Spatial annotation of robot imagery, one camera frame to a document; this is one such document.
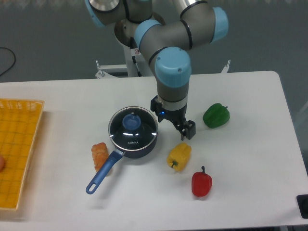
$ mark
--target pot lid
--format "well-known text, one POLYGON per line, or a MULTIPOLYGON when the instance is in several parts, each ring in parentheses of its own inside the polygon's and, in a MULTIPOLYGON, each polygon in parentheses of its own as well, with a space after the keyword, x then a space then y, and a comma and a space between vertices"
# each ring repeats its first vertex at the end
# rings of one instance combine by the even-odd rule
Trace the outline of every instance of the pot lid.
POLYGON ((123 151, 138 151, 149 146, 158 133, 157 120, 141 107, 126 107, 118 111, 109 122, 109 135, 113 144, 123 151))

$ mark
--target lid knob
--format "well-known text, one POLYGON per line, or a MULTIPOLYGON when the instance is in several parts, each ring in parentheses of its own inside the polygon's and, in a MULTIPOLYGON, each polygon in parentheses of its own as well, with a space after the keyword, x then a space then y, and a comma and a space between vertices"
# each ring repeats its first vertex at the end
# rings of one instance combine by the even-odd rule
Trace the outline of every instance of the lid knob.
POLYGON ((123 118, 122 125, 127 130, 136 130, 141 125, 141 119, 138 115, 135 115, 135 113, 132 112, 123 118))

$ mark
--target red bell pepper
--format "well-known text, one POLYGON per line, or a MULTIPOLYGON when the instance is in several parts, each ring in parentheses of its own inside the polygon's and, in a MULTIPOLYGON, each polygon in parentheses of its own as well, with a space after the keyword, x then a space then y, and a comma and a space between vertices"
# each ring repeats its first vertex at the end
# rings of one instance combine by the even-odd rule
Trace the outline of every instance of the red bell pepper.
POLYGON ((206 196, 212 188, 212 178, 205 173, 205 168, 202 166, 202 172, 196 172, 192 176, 192 192, 197 197, 206 196))

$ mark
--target black cable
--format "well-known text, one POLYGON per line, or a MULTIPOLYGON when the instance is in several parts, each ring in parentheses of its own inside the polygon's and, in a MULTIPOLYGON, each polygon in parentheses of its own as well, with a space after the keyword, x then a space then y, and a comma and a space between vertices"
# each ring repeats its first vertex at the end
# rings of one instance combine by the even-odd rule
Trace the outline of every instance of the black cable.
POLYGON ((14 56, 14 62, 12 63, 12 65, 11 65, 8 69, 6 69, 6 70, 3 71, 2 73, 0 73, 0 76, 2 76, 4 73, 6 73, 7 71, 9 71, 9 70, 14 66, 14 64, 15 64, 15 62, 16 62, 16 56, 15 56, 15 53, 14 53, 11 49, 9 49, 9 48, 0 47, 0 49, 8 50, 8 51, 10 51, 10 52, 13 54, 13 56, 14 56))

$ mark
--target pepper stem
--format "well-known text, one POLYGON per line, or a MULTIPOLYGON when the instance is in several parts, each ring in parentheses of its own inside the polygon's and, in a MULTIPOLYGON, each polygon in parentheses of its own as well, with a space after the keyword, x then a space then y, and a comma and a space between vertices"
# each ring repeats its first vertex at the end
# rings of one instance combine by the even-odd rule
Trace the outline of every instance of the pepper stem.
POLYGON ((171 167, 173 168, 174 165, 175 165, 175 166, 178 166, 178 163, 177 163, 175 160, 172 161, 172 166, 171 166, 171 167))

